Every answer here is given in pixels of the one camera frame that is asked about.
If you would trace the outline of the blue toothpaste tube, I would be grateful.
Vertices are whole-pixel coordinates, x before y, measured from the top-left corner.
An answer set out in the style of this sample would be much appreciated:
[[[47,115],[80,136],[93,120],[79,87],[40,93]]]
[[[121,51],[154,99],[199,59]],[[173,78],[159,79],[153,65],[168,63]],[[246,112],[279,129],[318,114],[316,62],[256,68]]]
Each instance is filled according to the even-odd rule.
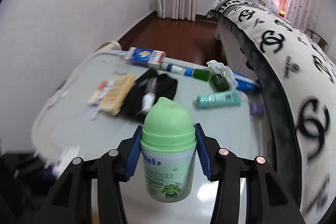
[[[248,77],[241,75],[240,73],[233,72],[234,78],[237,85],[237,90],[244,93],[255,93],[259,94],[261,92],[260,83],[257,80],[249,79]]]

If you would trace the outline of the teal cream tube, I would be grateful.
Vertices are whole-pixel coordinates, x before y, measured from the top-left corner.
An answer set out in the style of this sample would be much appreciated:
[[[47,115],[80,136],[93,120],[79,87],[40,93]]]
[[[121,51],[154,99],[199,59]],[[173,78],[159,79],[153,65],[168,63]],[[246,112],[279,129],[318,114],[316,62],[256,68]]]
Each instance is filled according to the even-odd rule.
[[[222,106],[240,106],[241,99],[236,90],[199,95],[196,98],[196,107],[199,109]]]

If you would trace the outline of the small purple container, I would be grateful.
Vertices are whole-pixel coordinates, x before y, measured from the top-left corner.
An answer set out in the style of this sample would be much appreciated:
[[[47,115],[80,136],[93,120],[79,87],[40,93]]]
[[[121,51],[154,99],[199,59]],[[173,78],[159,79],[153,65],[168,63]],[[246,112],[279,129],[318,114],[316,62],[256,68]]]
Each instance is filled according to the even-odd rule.
[[[258,102],[249,104],[249,111],[251,115],[261,117],[264,115],[264,105]]]

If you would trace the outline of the green lotion bottle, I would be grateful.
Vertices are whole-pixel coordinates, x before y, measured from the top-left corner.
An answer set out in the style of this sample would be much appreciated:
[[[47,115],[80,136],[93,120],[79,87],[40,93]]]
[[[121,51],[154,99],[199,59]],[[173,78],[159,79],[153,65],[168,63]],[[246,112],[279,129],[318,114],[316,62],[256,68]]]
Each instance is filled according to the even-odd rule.
[[[145,118],[141,152],[146,189],[159,202],[184,200],[192,190],[197,138],[193,118],[161,97]]]

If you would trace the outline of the clear plastic cup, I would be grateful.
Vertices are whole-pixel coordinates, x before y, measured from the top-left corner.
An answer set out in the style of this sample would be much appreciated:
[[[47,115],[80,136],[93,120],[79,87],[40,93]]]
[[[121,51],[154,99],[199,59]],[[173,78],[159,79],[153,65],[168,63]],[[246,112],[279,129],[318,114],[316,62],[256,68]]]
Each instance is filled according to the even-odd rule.
[[[120,63],[116,66],[114,70],[114,74],[122,76],[127,75],[130,70],[130,63],[128,61],[120,61]]]

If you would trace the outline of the dark green bottle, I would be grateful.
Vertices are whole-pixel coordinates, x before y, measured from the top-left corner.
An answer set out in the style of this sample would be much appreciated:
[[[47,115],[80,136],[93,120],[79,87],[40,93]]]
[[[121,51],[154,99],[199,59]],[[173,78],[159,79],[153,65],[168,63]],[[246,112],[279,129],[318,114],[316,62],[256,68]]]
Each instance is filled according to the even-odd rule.
[[[230,89],[230,84],[226,78],[219,73],[210,74],[210,84],[217,92],[225,92]]]

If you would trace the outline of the green glass bottle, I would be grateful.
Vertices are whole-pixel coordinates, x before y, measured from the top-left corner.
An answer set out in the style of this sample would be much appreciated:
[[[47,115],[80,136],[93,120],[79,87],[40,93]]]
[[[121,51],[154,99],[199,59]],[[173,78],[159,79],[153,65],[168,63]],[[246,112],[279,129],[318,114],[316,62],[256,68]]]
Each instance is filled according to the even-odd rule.
[[[193,78],[207,82],[209,80],[210,71],[204,69],[195,69]]]

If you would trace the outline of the small white bottle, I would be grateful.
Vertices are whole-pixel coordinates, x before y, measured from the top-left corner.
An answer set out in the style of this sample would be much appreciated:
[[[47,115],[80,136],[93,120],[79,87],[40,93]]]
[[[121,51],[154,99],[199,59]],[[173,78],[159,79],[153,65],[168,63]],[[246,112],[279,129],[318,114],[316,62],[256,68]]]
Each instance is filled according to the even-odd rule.
[[[147,94],[145,94],[142,98],[142,108],[141,108],[141,112],[144,114],[147,114],[154,103],[155,100],[155,94],[152,92],[149,92]]]

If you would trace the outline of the white bed frame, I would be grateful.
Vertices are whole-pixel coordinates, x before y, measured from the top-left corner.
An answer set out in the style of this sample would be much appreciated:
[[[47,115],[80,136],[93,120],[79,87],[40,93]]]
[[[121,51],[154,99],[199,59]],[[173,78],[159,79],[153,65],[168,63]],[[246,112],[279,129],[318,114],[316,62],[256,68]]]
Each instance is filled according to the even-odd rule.
[[[234,37],[233,33],[224,26],[224,24],[217,24],[215,37],[222,42],[227,64],[231,70],[240,73],[249,79],[257,80],[255,72],[252,69],[249,69],[246,65],[248,60],[244,53],[242,53],[238,40]]]

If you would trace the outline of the white blue capped tube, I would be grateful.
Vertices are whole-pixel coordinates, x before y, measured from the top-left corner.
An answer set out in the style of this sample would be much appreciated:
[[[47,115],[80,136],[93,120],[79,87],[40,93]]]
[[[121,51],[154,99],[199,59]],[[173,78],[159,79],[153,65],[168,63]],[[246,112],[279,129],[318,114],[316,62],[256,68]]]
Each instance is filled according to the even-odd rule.
[[[193,75],[193,70],[189,68],[183,68],[177,65],[173,65],[170,63],[165,63],[163,62],[160,66],[160,69],[163,71],[171,72],[171,73],[176,73],[179,75],[184,75],[187,77],[191,77]]]

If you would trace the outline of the orange capped white tube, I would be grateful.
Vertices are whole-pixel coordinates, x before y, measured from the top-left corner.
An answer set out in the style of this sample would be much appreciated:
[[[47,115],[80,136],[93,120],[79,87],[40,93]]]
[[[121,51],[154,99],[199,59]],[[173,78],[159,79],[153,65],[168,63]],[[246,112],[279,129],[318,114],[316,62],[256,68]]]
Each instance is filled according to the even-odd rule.
[[[107,91],[110,88],[110,84],[108,81],[102,81],[99,86],[96,88],[94,91],[93,95],[91,98],[88,100],[87,104],[89,106],[92,105],[99,105],[100,102],[104,99]]]

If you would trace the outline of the blue white ointment tube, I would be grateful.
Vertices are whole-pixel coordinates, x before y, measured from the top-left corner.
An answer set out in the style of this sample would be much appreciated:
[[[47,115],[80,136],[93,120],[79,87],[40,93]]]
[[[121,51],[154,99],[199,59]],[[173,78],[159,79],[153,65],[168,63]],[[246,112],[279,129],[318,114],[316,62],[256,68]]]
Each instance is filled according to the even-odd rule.
[[[108,112],[110,110],[109,107],[103,106],[102,103],[115,84],[116,81],[102,81],[96,90],[94,91],[91,98],[88,100],[88,114],[87,117],[90,120],[94,120],[97,118],[99,112],[104,111]]]

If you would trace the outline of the blue white medicine box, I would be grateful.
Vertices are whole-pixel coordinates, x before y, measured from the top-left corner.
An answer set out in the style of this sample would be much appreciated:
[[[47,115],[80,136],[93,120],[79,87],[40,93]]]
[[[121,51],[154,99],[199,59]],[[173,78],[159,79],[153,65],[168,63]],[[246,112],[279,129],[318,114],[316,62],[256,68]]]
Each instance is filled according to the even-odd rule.
[[[165,57],[166,52],[164,51],[130,47],[126,53],[125,59],[132,65],[159,69]]]

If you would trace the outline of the wooden chair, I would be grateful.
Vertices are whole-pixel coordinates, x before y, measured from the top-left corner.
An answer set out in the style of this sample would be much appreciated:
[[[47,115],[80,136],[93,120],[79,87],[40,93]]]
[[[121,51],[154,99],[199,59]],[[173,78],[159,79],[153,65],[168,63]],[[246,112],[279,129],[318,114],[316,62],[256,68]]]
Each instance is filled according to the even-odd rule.
[[[311,30],[309,28],[307,29],[307,32],[309,32],[310,38],[314,42],[316,42],[319,45],[319,47],[325,52],[326,47],[328,46],[327,41],[322,36],[320,36],[315,31],[313,31],[313,30]]]

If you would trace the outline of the black sock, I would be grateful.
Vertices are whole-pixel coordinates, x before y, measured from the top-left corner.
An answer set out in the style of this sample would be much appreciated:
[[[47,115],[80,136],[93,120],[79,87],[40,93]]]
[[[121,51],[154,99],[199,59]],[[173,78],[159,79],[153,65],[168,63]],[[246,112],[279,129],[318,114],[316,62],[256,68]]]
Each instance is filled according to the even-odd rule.
[[[120,113],[143,123],[159,98],[164,97],[171,101],[174,99],[177,86],[178,80],[150,68],[135,80],[123,101]]]

